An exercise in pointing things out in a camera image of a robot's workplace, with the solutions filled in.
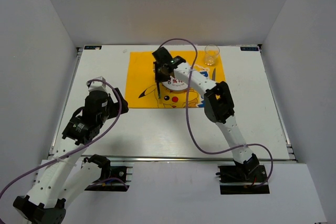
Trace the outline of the yellow pikachu cloth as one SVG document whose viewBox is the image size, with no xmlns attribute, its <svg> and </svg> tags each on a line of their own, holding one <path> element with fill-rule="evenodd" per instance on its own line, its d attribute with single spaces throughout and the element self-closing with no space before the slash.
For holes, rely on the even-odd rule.
<svg viewBox="0 0 336 224">
<path fill-rule="evenodd" d="M 195 58 L 194 51 L 170 51 L 173 57 L 181 56 L 187 63 L 192 64 Z M 213 66 L 208 66 L 204 62 L 205 52 L 198 53 L 195 70 L 199 71 L 208 79 L 212 79 L 213 70 L 216 68 L 216 82 L 226 81 L 223 64 L 217 58 Z M 151 52 L 131 52 L 128 67 L 127 82 L 125 88 L 125 99 L 129 108 L 132 109 L 155 109 L 185 108 L 186 90 L 173 92 L 165 88 L 160 83 L 161 99 L 158 99 L 158 91 L 154 75 L 154 57 Z M 203 97 L 194 89 L 190 89 L 188 96 L 189 108 L 204 107 Z"/>
</svg>

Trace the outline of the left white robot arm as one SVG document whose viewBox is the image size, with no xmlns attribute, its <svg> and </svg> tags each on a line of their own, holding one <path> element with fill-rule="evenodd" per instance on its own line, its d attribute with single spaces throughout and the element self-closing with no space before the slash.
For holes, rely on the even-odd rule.
<svg viewBox="0 0 336 224">
<path fill-rule="evenodd" d="M 53 164 L 46 166 L 25 196 L 14 200 L 14 208 L 31 223 L 61 223 L 66 208 L 85 189 L 111 179 L 111 162 L 98 154 L 87 158 L 78 173 L 68 176 L 106 120 L 128 112 L 128 103 L 120 90 L 115 89 L 113 93 L 116 102 L 104 87 L 89 89 L 84 106 L 73 113 L 62 132 Z"/>
</svg>

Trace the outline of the clear glass cup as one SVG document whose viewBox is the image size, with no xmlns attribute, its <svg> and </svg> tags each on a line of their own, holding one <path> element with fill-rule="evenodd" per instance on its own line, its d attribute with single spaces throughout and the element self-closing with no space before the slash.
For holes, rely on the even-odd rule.
<svg viewBox="0 0 336 224">
<path fill-rule="evenodd" d="M 204 49 L 204 62 L 208 66 L 213 66 L 220 54 L 220 49 L 216 45 L 207 45 Z"/>
</svg>

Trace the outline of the knife with blue handle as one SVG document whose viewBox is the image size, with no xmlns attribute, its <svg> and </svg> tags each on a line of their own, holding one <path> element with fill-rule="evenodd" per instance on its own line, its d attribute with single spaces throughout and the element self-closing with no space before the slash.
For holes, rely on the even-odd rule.
<svg viewBox="0 0 336 224">
<path fill-rule="evenodd" d="M 216 80 L 216 68 L 213 70 L 213 73 L 212 73 L 212 80 L 213 80 L 213 81 Z"/>
</svg>

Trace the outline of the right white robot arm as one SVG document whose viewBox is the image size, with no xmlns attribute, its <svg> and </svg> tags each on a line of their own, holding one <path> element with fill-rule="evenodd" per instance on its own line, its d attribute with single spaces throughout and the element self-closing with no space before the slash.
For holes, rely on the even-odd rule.
<svg viewBox="0 0 336 224">
<path fill-rule="evenodd" d="M 206 117 L 218 126 L 229 146 L 228 149 L 223 151 L 205 151 L 196 143 L 192 132 L 190 132 L 196 148 L 207 155 L 232 152 L 238 177 L 245 182 L 255 177 L 259 160 L 247 145 L 237 125 L 234 102 L 228 84 L 225 81 L 216 82 L 205 77 L 182 57 L 172 57 L 164 47 L 159 47 L 152 52 L 152 55 L 155 59 L 156 82 L 168 81 L 173 77 L 186 83 L 188 90 L 192 88 L 198 92 L 204 100 Z"/>
</svg>

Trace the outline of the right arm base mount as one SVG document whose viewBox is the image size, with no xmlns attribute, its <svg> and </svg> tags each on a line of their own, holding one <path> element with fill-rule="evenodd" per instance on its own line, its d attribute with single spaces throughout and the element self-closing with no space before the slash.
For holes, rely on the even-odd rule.
<svg viewBox="0 0 336 224">
<path fill-rule="evenodd" d="M 249 177 L 241 175 L 236 166 L 219 166 L 216 176 L 219 179 L 221 195 L 263 195 L 270 194 L 264 165 L 259 165 Z"/>
</svg>

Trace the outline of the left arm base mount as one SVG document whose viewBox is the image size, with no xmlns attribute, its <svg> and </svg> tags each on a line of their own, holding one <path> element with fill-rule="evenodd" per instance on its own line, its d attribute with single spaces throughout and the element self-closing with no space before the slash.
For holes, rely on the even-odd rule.
<svg viewBox="0 0 336 224">
<path fill-rule="evenodd" d="M 133 174 L 133 163 L 111 162 L 109 173 L 89 185 L 85 191 L 127 192 Z"/>
</svg>

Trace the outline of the white patterned plate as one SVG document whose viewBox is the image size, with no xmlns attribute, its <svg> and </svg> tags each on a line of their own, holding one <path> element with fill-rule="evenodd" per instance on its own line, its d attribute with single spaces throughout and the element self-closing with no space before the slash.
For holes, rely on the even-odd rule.
<svg viewBox="0 0 336 224">
<path fill-rule="evenodd" d="M 182 92 L 187 89 L 187 84 L 185 82 L 174 77 L 170 77 L 168 81 L 162 82 L 162 85 L 173 92 Z"/>
</svg>

